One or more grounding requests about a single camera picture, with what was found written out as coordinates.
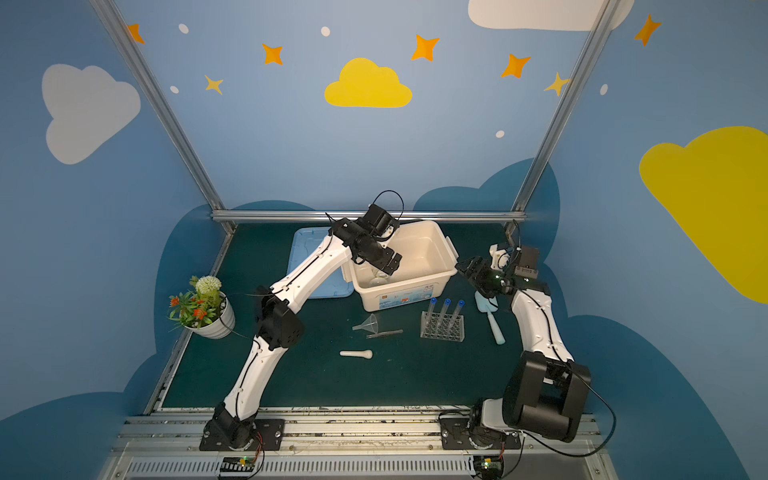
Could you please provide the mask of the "light blue plastic scoop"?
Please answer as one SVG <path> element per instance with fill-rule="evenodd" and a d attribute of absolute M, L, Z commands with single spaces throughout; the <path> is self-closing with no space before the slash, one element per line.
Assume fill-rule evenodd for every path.
<path fill-rule="evenodd" d="M 477 309 L 487 316 L 488 323 L 497 345 L 503 345 L 506 339 L 501 331 L 501 328 L 495 318 L 495 313 L 498 310 L 498 302 L 495 297 L 487 298 L 479 291 L 475 292 L 475 302 Z"/>

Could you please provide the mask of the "clear plastic funnel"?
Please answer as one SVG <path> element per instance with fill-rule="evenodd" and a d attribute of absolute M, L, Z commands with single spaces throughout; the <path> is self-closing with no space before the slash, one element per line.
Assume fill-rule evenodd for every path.
<path fill-rule="evenodd" d="M 353 331 L 365 331 L 370 334 L 379 332 L 378 317 L 375 313 L 370 314 L 363 322 L 352 327 Z"/>

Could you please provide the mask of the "white plastic storage bin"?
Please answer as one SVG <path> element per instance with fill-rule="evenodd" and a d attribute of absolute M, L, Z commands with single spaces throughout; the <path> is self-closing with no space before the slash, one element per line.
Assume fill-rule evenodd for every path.
<path fill-rule="evenodd" d="M 343 278 L 353 284 L 367 312 L 436 298 L 457 273 L 458 252 L 434 221 L 401 226 L 387 245 L 401 254 L 402 259 L 386 285 L 368 287 L 372 276 L 379 271 L 368 263 L 349 262 L 341 267 Z"/>

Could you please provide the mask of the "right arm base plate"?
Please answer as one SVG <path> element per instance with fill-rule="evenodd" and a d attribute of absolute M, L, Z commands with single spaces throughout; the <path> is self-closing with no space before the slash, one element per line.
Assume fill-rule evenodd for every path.
<path fill-rule="evenodd" d="M 498 450 L 521 448 L 517 434 L 488 429 L 474 423 L 469 417 L 448 416 L 438 419 L 440 437 L 444 450 Z"/>

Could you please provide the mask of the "test tube blue cap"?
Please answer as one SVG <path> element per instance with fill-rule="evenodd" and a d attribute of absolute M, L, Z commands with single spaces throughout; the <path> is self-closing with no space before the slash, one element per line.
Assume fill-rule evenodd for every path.
<path fill-rule="evenodd" d="M 434 309 L 436 304 L 437 304 L 437 299 L 435 297 L 431 298 L 428 304 L 427 311 L 424 314 L 424 323 L 423 323 L 424 331 L 428 331 L 431 328 Z"/>
<path fill-rule="evenodd" d="M 451 306 L 451 299 L 446 298 L 442 304 L 439 314 L 435 317 L 435 328 L 438 332 L 443 332 L 447 330 L 447 325 L 450 317 L 448 310 L 450 306 Z"/>
<path fill-rule="evenodd" d="M 455 325 L 458 323 L 458 319 L 459 319 L 461 310 L 463 309 L 464 305 L 465 305 L 465 302 L 463 300 L 460 300 L 458 302 L 457 306 L 455 307 L 454 311 L 450 315 L 449 322 L 448 322 L 448 325 L 447 325 L 447 333 L 448 334 L 450 334 L 453 331 Z"/>

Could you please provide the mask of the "clear test tube rack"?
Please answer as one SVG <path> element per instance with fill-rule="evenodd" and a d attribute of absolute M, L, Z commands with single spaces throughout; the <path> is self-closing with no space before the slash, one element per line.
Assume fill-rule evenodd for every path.
<path fill-rule="evenodd" d="M 437 313 L 427 315 L 426 311 L 420 317 L 420 337 L 430 340 L 450 341 L 461 343 L 465 339 L 464 316 L 442 318 Z"/>

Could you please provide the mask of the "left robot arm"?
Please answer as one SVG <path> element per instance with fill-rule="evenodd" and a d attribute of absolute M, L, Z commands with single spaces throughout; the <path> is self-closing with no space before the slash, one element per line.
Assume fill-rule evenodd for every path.
<path fill-rule="evenodd" d="M 262 396 L 280 359 L 304 333 L 298 313 L 312 293 L 342 265 L 369 264 L 390 276 L 402 255 L 386 242 L 399 220 L 371 204 L 357 219 L 330 222 L 321 244 L 294 270 L 269 288 L 257 289 L 257 330 L 244 366 L 231 391 L 203 429 L 203 451 L 245 451 L 258 438 L 255 418 Z"/>

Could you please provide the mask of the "white ceramic pestle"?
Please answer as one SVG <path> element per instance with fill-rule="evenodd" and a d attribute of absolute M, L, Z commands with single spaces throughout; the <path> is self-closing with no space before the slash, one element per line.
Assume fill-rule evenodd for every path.
<path fill-rule="evenodd" d="M 373 358 L 373 352 L 371 350 L 343 350 L 339 352 L 342 357 L 348 358 L 362 358 L 370 360 Z"/>

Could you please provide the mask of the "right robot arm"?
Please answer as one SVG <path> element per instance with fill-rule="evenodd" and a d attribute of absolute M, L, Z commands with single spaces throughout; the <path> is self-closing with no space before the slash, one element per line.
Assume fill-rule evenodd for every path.
<path fill-rule="evenodd" d="M 568 458 L 588 458 L 603 450 L 614 435 L 617 416 L 607 437 L 585 453 L 568 453 L 547 442 L 572 442 L 577 435 L 591 386 L 588 367 L 577 363 L 559 334 L 551 290 L 538 278 L 538 250 L 518 246 L 509 255 L 494 244 L 490 257 L 461 260 L 457 271 L 484 300 L 510 298 L 523 346 L 512 376 L 500 398 L 479 400 L 467 422 L 468 441 L 478 449 L 492 447 L 511 434 L 526 433 L 547 450 Z"/>

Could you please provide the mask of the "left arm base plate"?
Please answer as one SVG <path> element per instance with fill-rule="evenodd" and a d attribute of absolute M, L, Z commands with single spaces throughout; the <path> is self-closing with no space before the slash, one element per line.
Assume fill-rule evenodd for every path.
<path fill-rule="evenodd" d="M 282 419 L 237 421 L 218 417 L 208 421 L 199 443 L 200 451 L 277 451 L 285 422 Z"/>

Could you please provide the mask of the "potted artificial flower plant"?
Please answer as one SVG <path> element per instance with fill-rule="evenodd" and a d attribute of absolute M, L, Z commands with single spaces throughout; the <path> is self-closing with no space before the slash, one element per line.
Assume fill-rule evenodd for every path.
<path fill-rule="evenodd" d="M 208 339 L 225 338 L 235 330 L 231 302 L 215 276 L 192 277 L 190 290 L 169 298 L 168 318 L 178 326 Z"/>

